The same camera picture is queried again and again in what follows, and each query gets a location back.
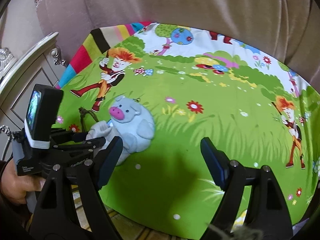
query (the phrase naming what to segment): orange hair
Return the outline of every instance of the orange hair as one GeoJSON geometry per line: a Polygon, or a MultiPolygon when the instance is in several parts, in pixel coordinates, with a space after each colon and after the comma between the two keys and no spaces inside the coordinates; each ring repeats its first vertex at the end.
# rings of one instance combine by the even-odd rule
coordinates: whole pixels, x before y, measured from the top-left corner
{"type": "Polygon", "coordinates": [[[276,107],[281,112],[285,108],[294,109],[294,104],[292,103],[292,101],[288,101],[285,97],[277,96],[276,107]]]}
{"type": "Polygon", "coordinates": [[[109,56],[111,57],[117,57],[119,59],[122,59],[130,63],[140,63],[142,61],[142,59],[139,57],[136,57],[134,53],[122,47],[109,49],[108,53],[109,53],[109,56]]]}

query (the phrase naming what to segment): red stripe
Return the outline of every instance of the red stripe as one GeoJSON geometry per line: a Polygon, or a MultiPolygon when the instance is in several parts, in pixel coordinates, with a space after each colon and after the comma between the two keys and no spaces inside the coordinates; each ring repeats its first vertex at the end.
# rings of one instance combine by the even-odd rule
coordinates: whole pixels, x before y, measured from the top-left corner
{"type": "Polygon", "coordinates": [[[71,66],[77,74],[91,63],[92,60],[83,45],[80,46],[80,48],[70,61],[71,66]]]}
{"type": "Polygon", "coordinates": [[[135,31],[133,30],[131,24],[125,24],[124,26],[127,27],[127,30],[129,32],[130,36],[135,34],[135,31]]]}
{"type": "Polygon", "coordinates": [[[140,22],[143,26],[148,26],[150,25],[152,22],[140,22]]]}

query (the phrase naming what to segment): white dot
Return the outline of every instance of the white dot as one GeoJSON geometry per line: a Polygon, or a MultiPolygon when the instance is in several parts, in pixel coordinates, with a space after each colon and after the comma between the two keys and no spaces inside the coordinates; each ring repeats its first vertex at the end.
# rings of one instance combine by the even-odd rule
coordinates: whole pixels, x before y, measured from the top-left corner
{"type": "Polygon", "coordinates": [[[178,214],[174,214],[174,215],[173,215],[173,218],[174,218],[175,220],[179,220],[181,217],[180,217],[180,215],[178,215],[178,214]]]}

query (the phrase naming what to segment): metal screw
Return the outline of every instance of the metal screw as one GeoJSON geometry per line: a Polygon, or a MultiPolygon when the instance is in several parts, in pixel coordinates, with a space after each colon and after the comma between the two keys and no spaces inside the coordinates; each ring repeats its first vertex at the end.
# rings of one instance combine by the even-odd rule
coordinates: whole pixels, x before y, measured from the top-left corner
{"type": "Polygon", "coordinates": [[[264,165],[263,167],[263,170],[266,171],[266,172],[269,172],[271,171],[270,167],[268,165],[264,165]]]}
{"type": "Polygon", "coordinates": [[[93,160],[91,160],[91,159],[87,159],[84,161],[85,166],[90,166],[92,163],[93,163],[93,160]]]}
{"type": "Polygon", "coordinates": [[[239,165],[239,162],[237,162],[236,160],[231,160],[230,161],[230,165],[233,166],[233,167],[236,167],[239,165]]]}
{"type": "Polygon", "coordinates": [[[60,166],[59,164],[55,164],[55,165],[53,165],[52,168],[53,168],[54,171],[57,171],[57,170],[60,169],[60,167],[61,167],[61,166],[60,166]]]}

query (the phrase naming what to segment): pig's head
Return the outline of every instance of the pig's head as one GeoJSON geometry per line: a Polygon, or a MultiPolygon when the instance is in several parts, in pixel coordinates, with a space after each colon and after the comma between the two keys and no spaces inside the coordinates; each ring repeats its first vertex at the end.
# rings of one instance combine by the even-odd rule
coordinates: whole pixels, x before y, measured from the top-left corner
{"type": "Polygon", "coordinates": [[[113,121],[119,123],[130,122],[136,115],[141,113],[141,105],[124,95],[116,97],[116,101],[109,109],[113,121]]]}

